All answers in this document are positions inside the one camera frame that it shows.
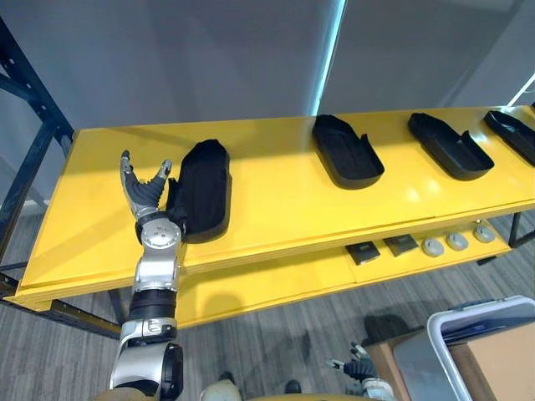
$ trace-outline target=person's foot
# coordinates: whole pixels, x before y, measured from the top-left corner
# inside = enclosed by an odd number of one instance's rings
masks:
[[[285,394],[301,394],[301,384],[297,380],[290,380],[284,388]]]
[[[236,382],[234,381],[234,376],[232,375],[231,372],[229,372],[228,370],[221,373],[219,375],[219,379],[218,380],[230,380],[232,382],[232,384],[236,384]]]

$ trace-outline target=yellow shelf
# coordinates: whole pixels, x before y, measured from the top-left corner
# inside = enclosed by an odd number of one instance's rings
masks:
[[[492,226],[486,221],[483,224],[497,236],[488,244],[472,235],[474,223],[413,235],[418,245],[428,237],[438,239],[445,250],[439,257],[427,256],[420,248],[395,257],[384,242],[376,241],[380,256],[360,266],[345,247],[337,247],[181,277],[176,318],[179,327],[195,326],[510,251]],[[462,232],[469,242],[464,251],[453,251],[444,241],[447,233],[455,231]]]
[[[54,298],[132,283],[141,247],[120,185],[123,149],[130,150],[138,176],[150,177],[164,158],[175,161],[172,174],[178,175],[180,160],[198,141],[217,138],[227,148],[228,231],[184,247],[182,271],[206,273],[205,280],[245,275],[247,267],[236,266],[535,207],[535,169],[482,123],[487,109],[424,111],[459,132],[469,129],[495,167],[477,180],[452,179],[408,131],[411,110],[339,116],[369,135],[385,165],[380,180],[362,190],[341,190],[330,180],[315,153],[309,117],[82,129],[12,299],[43,309]],[[508,111],[529,120],[523,108]]]

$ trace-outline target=light strip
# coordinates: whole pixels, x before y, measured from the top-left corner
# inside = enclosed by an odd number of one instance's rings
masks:
[[[329,70],[331,69],[331,61],[333,58],[334,49],[336,48],[336,40],[340,33],[340,26],[342,25],[342,17],[344,16],[345,4],[347,0],[337,0],[336,9],[333,13],[333,20],[331,21],[331,29],[329,31],[329,39],[327,41],[327,53],[324,57],[324,65],[319,77],[318,87],[313,98],[312,106],[310,107],[309,115],[318,114],[319,103],[324,95],[325,83],[329,76]]]
[[[518,100],[518,98],[520,96],[522,96],[522,94],[524,92],[526,92],[527,88],[529,87],[529,85],[531,85],[533,83],[533,81],[535,81],[535,74],[532,75],[532,77],[530,79],[527,80],[527,82],[524,84],[524,86],[522,86],[520,88],[520,90],[518,91],[517,94],[515,94],[512,99],[509,101],[509,103],[507,103],[507,107],[511,107],[515,104],[515,102]]]

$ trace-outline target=robotic arm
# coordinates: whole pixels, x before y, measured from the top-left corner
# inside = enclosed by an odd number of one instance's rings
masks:
[[[174,400],[181,394],[182,348],[176,343],[176,291],[179,264],[176,253],[184,227],[169,219],[158,203],[171,172],[164,160],[154,178],[140,183],[125,150],[120,178],[135,217],[135,230],[143,246],[137,263],[128,321],[110,379],[110,389],[135,388],[154,400]]]

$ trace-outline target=white plastic bin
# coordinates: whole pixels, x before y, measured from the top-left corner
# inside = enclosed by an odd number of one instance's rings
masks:
[[[535,301],[514,296],[446,312],[427,321],[427,330],[398,344],[394,358],[412,401],[472,401],[442,337],[487,319],[535,320]]]

